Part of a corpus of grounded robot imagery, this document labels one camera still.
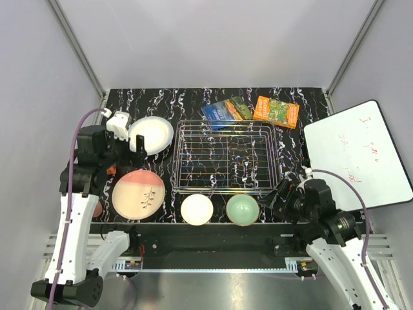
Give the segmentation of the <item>green ceramic bowl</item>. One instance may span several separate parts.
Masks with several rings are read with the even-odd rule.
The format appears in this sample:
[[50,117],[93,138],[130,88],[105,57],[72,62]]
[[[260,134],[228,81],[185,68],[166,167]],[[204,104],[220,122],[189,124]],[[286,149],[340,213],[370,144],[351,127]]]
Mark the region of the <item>green ceramic bowl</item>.
[[237,194],[226,204],[228,219],[241,227],[252,225],[259,218],[259,205],[255,198],[247,194]]

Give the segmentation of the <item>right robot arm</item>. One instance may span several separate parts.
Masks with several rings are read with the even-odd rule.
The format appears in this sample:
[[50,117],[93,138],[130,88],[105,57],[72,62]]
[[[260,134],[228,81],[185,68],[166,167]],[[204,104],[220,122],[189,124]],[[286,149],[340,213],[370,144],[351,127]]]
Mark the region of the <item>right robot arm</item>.
[[325,180],[308,176],[299,185],[281,180],[259,204],[297,225],[293,250],[311,257],[350,309],[397,309],[370,265],[368,234],[338,209]]

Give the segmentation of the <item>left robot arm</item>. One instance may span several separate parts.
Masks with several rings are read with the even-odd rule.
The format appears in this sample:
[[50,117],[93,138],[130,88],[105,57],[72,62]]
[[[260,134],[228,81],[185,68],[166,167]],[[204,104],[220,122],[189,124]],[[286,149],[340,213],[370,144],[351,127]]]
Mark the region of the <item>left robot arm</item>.
[[77,129],[67,168],[60,175],[60,223],[54,252],[44,279],[32,284],[32,297],[54,305],[94,307],[103,280],[117,259],[139,249],[134,228],[110,231],[103,243],[86,255],[93,213],[108,170],[121,165],[141,168],[147,152],[142,135],[121,140],[101,125]]

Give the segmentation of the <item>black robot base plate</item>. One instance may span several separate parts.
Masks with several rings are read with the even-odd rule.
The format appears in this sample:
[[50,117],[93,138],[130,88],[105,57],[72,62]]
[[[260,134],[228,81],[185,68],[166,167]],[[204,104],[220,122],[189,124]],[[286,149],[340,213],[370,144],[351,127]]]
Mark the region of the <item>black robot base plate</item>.
[[285,258],[304,257],[293,248],[292,235],[300,224],[255,223],[240,227],[231,223],[192,226],[183,223],[93,223],[92,234],[134,230],[136,242],[145,248],[143,269],[275,269]]

